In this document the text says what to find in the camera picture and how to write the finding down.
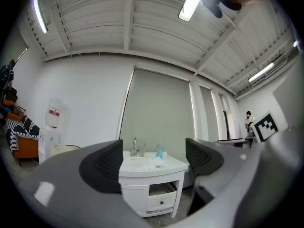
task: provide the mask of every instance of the cabinet door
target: cabinet door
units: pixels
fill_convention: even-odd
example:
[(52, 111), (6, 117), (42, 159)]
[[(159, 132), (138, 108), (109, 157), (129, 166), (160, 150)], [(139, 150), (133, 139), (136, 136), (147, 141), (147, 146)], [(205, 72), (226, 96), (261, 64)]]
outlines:
[(124, 201), (140, 216), (146, 214), (149, 185), (121, 185)]

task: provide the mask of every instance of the ceiling lamp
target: ceiling lamp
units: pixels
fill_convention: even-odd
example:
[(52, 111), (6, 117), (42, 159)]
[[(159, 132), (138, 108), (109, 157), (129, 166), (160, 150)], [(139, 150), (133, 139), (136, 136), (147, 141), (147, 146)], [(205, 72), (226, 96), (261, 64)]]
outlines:
[(39, 24), (42, 28), (43, 33), (47, 33), (47, 31), (48, 31), (47, 26), (44, 22), (38, 0), (34, 0), (34, 8), (35, 8), (36, 16), (38, 18), (38, 21), (39, 21)]
[(186, 0), (181, 8), (179, 18), (189, 22), (200, 0)]
[(264, 67), (261, 71), (257, 72), (255, 75), (253, 75), (251, 78), (248, 79), (249, 82), (254, 81), (258, 77), (260, 77), (262, 74), (266, 73), (269, 69), (271, 69), (274, 66), (274, 63), (269, 64), (268, 66)]

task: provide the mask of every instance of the ceiling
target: ceiling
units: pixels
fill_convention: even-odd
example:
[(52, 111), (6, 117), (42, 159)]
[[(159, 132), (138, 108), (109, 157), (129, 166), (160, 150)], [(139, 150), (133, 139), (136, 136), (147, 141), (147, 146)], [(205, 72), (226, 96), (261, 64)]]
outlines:
[(39, 0), (48, 33), (32, 4), (21, 18), (45, 61), (83, 53), (124, 53), (165, 61), (204, 76), (236, 96), (248, 78), (288, 53), (290, 23), (273, 0), (217, 19), (201, 4), (190, 22), (178, 18), (185, 0)]

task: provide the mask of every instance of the faucet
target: faucet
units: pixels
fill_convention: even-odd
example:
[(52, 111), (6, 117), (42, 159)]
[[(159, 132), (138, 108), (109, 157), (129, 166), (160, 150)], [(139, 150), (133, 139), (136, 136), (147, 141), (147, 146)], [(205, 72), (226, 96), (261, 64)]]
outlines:
[(138, 146), (138, 150), (135, 150), (136, 145), (136, 137), (133, 139), (133, 147), (131, 148), (131, 156), (135, 156), (135, 153), (139, 152), (140, 146)]

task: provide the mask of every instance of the red label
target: red label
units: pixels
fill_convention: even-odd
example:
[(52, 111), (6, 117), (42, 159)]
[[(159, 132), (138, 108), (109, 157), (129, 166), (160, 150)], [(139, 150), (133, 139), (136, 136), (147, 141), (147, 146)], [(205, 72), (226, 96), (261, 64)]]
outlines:
[(59, 116), (59, 115), (60, 115), (59, 112), (54, 112), (53, 110), (49, 110), (49, 113), (50, 113), (50, 114), (53, 114), (53, 115), (55, 115), (55, 116)]

